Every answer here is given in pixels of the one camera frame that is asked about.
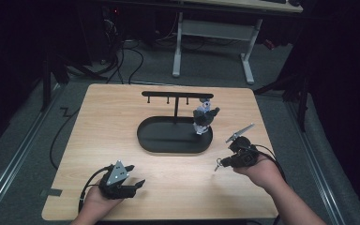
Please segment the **person's left hand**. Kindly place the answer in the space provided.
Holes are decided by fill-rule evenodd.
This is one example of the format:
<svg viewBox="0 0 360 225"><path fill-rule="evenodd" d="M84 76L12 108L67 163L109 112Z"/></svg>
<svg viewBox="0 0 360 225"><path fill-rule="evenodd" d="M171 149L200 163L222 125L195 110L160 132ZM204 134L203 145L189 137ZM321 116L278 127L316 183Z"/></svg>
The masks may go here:
<svg viewBox="0 0 360 225"><path fill-rule="evenodd" d="M93 215L102 220L122 201L123 199L107 199L102 196L99 187L91 187L79 215Z"/></svg>

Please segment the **person's right hand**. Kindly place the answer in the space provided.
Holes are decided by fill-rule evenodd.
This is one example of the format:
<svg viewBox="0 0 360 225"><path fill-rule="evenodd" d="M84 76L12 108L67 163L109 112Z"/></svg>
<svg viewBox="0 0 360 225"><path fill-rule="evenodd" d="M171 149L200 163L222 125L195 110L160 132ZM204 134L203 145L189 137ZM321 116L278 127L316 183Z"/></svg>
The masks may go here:
<svg viewBox="0 0 360 225"><path fill-rule="evenodd" d="M267 193L283 181L275 163L266 156L259 155L255 165L250 167L234 168L235 173L247 176L253 184L263 188Z"/></svg>

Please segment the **dark floor tape patch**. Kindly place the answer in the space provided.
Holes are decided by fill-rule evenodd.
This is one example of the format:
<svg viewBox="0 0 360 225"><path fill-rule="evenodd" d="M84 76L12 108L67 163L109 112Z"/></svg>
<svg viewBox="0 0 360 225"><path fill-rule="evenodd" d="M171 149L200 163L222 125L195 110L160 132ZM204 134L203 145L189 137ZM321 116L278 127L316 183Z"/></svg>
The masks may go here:
<svg viewBox="0 0 360 225"><path fill-rule="evenodd" d="M39 196L40 197L48 197L48 196L60 197L61 194L62 194L62 189L44 188L40 191Z"/></svg>

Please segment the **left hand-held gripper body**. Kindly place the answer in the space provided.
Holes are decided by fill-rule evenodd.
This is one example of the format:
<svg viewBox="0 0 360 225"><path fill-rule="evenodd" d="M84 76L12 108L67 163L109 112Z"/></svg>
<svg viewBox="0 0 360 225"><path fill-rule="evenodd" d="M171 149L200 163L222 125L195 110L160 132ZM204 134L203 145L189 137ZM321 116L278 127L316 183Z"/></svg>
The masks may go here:
<svg viewBox="0 0 360 225"><path fill-rule="evenodd" d="M129 172L125 169L121 160L110 165L108 171L99 182L101 194L110 200L133 198L136 191L124 186L123 183L129 178Z"/></svg>

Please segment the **white frame desk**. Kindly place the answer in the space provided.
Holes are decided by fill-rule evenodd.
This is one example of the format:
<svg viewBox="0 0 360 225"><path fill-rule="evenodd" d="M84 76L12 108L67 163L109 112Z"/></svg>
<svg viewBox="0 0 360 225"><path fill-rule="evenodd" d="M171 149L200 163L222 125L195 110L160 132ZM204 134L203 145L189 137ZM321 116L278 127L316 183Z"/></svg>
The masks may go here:
<svg viewBox="0 0 360 225"><path fill-rule="evenodd" d="M252 24L235 24L228 22L211 22L204 19L185 19L183 13L178 13L176 49L174 52L172 75L181 74L182 37L221 38L245 41L246 51L240 53L240 60L248 84L254 84L250 68L249 57L252 53L256 39L259 35L263 13L284 13L285 15L300 14L303 8L296 3L297 0L178 0L179 7L191 7L200 4L202 7L219 7L220 9L247 9L260 13Z"/></svg>

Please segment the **black hook stand with tray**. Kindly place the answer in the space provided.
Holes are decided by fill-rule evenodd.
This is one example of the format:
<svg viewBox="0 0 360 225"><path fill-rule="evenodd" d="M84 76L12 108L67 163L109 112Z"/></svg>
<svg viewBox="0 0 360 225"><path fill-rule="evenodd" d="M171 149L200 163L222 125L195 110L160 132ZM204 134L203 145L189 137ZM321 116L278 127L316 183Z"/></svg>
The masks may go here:
<svg viewBox="0 0 360 225"><path fill-rule="evenodd" d="M174 99L173 116L152 116L144 119L137 129L140 146L148 152L157 154L199 154L205 151L213 140L213 129L206 125L199 127L194 117L179 116L179 99L184 98L188 104L191 98L202 103L214 97L207 93L142 91L147 97L166 98L167 103Z"/></svg>

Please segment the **black tripod stand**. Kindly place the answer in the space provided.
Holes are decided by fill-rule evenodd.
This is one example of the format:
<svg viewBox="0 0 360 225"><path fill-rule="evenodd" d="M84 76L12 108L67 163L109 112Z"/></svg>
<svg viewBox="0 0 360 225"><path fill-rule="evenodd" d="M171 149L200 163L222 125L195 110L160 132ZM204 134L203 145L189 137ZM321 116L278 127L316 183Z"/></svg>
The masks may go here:
<svg viewBox="0 0 360 225"><path fill-rule="evenodd" d="M298 102L296 122L300 129L305 131L305 116L308 109L308 83L309 79L307 76L291 75L258 88L253 93L261 95L270 90L283 90L282 99L284 101L296 100Z"/></svg>

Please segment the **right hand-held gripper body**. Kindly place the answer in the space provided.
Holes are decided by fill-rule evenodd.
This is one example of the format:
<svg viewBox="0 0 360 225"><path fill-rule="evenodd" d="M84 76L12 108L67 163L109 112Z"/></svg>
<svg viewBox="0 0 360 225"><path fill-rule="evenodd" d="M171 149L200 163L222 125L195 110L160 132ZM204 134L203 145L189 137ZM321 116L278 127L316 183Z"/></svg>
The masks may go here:
<svg viewBox="0 0 360 225"><path fill-rule="evenodd" d="M237 157L232 161L237 164L237 168L253 166L258 159L259 152L251 141L244 137L243 134L249 129L253 128L254 124L251 123L247 127L244 127L236 132L226 141L231 143L229 149L232 150L233 155L231 157Z"/></svg>

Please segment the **black and white plush keychain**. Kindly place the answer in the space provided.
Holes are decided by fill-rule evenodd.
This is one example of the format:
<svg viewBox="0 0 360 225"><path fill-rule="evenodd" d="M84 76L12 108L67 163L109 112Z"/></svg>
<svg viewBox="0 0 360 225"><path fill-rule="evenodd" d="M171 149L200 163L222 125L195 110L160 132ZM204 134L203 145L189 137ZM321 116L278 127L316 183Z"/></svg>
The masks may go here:
<svg viewBox="0 0 360 225"><path fill-rule="evenodd" d="M202 105L193 111L193 126L198 135L202 135L208 131L211 123L220 111L219 107L211 109L209 98L201 98L200 102Z"/></svg>

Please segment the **black metal stand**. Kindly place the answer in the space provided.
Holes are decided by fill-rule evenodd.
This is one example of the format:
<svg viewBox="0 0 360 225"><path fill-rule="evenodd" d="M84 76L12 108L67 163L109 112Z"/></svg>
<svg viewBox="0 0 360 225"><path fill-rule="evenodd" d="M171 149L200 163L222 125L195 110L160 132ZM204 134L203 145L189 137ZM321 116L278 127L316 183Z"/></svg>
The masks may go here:
<svg viewBox="0 0 360 225"><path fill-rule="evenodd" d="M63 58L56 52L48 52L43 62L43 99L41 110L44 112L50 105L52 98L52 77L59 84L67 84L69 76Z"/></svg>

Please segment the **metal floor rail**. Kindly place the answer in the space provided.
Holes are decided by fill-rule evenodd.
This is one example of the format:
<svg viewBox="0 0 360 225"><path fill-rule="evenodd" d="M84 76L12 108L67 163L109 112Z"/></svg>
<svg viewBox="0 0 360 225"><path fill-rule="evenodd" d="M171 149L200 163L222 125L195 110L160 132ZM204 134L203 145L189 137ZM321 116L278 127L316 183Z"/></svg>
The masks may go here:
<svg viewBox="0 0 360 225"><path fill-rule="evenodd" d="M45 110L41 110L43 91L42 86L38 86L10 119L0 138L0 202L31 151L31 146L52 105L65 88L64 84L55 84L52 88L51 102Z"/></svg>
<svg viewBox="0 0 360 225"><path fill-rule="evenodd" d="M292 123L295 126L295 129L297 130L298 136L301 139L307 158L307 165L309 166L314 182L320 193L322 202L331 222L333 225L344 225L345 220L338 208L338 203L335 199L334 193L323 174L323 170L313 152L312 145L306 132L303 131L298 124L296 107L289 102L285 102L284 105L292 119Z"/></svg>

